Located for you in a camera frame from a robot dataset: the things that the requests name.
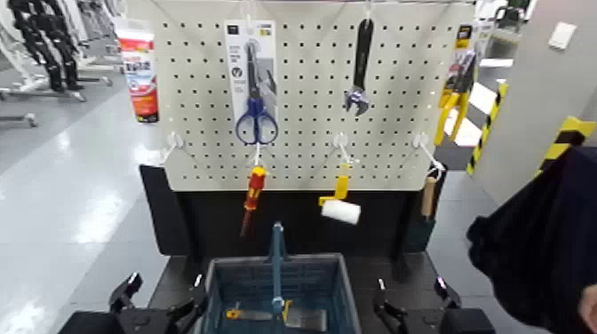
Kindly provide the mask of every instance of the hand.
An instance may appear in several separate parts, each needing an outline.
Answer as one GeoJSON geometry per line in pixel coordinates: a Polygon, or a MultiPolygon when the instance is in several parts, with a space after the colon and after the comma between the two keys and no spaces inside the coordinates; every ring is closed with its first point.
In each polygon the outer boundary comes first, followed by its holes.
{"type": "Polygon", "coordinates": [[[585,321],[586,327],[597,334],[597,284],[585,288],[578,312],[585,321]]]}

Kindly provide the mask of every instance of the black wrench handle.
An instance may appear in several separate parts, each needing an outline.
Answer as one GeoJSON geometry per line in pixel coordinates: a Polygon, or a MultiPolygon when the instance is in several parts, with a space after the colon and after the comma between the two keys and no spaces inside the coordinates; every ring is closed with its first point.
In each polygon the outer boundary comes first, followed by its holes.
{"type": "Polygon", "coordinates": [[[354,56],[354,78],[353,84],[356,87],[365,89],[365,72],[373,37],[373,20],[365,19],[359,24],[359,32],[356,37],[356,54],[354,56]]]}

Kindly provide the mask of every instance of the screwdriver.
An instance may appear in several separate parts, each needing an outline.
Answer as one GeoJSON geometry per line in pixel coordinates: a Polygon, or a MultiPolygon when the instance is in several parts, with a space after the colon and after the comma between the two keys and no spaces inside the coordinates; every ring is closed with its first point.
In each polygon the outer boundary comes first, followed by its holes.
{"type": "Polygon", "coordinates": [[[244,216],[243,227],[241,228],[241,236],[245,236],[247,229],[251,223],[251,214],[257,209],[257,200],[259,194],[263,189],[266,179],[266,169],[261,166],[253,167],[251,171],[251,178],[249,179],[249,190],[247,191],[247,198],[244,201],[244,216]]]}

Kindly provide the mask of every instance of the pegboard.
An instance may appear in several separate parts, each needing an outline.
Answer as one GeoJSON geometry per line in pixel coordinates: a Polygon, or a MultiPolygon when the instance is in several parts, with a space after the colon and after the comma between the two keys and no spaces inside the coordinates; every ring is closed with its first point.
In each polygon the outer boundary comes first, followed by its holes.
{"type": "MultiPolygon", "coordinates": [[[[131,0],[132,17],[155,25],[163,135],[186,141],[165,163],[176,191],[246,190],[255,147],[235,136],[224,20],[241,19],[242,2],[131,0]]],[[[375,31],[365,87],[370,110],[342,108],[351,88],[364,3],[257,1],[252,17],[274,20],[280,135],[264,147],[267,189],[332,190],[340,167],[336,133],[348,135],[350,190],[418,190],[429,160],[411,145],[434,133],[437,103],[468,2],[373,5],[375,31]]]]}

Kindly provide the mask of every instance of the blue basket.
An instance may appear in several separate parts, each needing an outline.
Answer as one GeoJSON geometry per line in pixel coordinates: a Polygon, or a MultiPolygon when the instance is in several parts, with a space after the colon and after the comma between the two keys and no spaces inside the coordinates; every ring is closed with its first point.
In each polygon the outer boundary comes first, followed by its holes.
{"type": "Polygon", "coordinates": [[[195,334],[316,333],[284,327],[276,319],[256,322],[226,318],[226,310],[239,304],[241,309],[275,314],[276,272],[280,273],[279,291],[283,299],[291,299],[295,307],[326,310],[327,333],[361,334],[342,254],[283,256],[283,241],[281,249],[282,254],[274,251],[273,257],[212,260],[205,280],[209,305],[195,326],[195,334]],[[281,261],[275,260],[275,254],[281,261]]]}

